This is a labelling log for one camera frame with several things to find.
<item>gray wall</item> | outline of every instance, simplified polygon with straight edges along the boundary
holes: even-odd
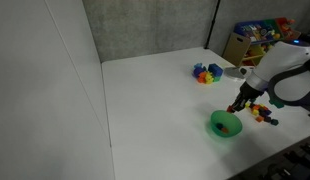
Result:
[[[101,61],[203,46],[217,0],[83,0]],[[234,24],[286,16],[310,28],[310,0],[222,0],[210,48],[222,54]]]

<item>shelf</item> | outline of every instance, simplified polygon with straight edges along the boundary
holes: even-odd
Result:
[[[263,56],[264,55],[250,56],[250,57],[247,57],[247,58],[243,58],[242,61],[248,61],[248,60],[251,60],[251,59],[261,58]]]

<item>white tabletop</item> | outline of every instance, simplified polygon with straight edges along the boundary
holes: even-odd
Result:
[[[268,95],[259,101],[278,126],[245,109],[236,113],[239,135],[207,132],[211,113],[232,104],[243,82],[199,84],[191,75],[198,62],[230,66],[202,48],[102,64],[116,180],[226,179],[310,135],[306,110],[276,109]]]

